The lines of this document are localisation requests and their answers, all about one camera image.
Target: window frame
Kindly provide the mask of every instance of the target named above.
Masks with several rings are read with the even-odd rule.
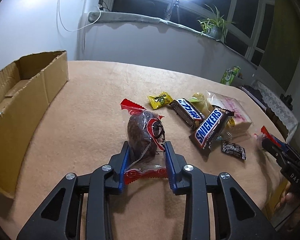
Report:
[[[175,0],[155,0],[159,2],[164,2],[167,3],[167,10],[172,6]],[[112,10],[114,0],[104,0],[104,2],[107,4],[108,8]],[[228,12],[228,17],[227,21],[232,21],[233,15],[234,15],[234,10],[237,4],[237,0],[231,0],[230,2],[230,7],[229,7],[229,12]],[[248,45],[247,51],[244,55],[244,57],[251,61],[254,51],[257,50],[261,53],[264,53],[264,50],[257,48],[257,43],[260,37],[262,25],[263,25],[263,18],[265,15],[265,9],[266,9],[266,4],[271,4],[274,5],[274,1],[267,1],[267,0],[259,0],[258,3],[258,10],[256,14],[256,19],[255,23],[253,26],[251,38],[249,38],[246,34],[244,34],[241,30],[239,30],[235,24],[229,24],[227,26],[227,32],[230,31],[234,36],[236,36],[239,40],[243,41],[245,44]],[[189,12],[192,12],[194,14],[197,14],[201,17],[205,18],[212,18],[213,13],[200,5],[197,5],[189,0],[180,0],[179,7],[187,10]]]

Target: black candy wrapper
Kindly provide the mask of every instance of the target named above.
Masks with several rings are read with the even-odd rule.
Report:
[[[222,141],[222,152],[233,155],[241,160],[246,160],[246,150],[238,144]]]

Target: gray cloth on window sill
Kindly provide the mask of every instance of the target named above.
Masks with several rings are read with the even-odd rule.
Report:
[[[99,17],[99,12],[90,12],[88,14],[88,21],[90,23],[95,22],[96,19]],[[200,32],[195,31],[189,27],[183,26],[181,24],[173,23],[170,21],[165,21],[160,18],[140,15],[140,14],[133,14],[133,13],[117,13],[117,12],[101,12],[100,19],[96,23],[111,23],[111,22],[142,22],[142,23],[149,23],[149,24],[158,24],[160,22],[175,28],[181,28],[187,30],[189,32],[195,33],[200,35]],[[202,34],[203,36],[214,39],[206,34]]]

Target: cardboard box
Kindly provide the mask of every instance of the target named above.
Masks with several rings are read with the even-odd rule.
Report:
[[[20,81],[21,87],[14,91],[10,101],[5,100],[6,94]],[[14,198],[32,135],[67,81],[65,51],[28,55],[0,71],[0,193],[6,197]]]

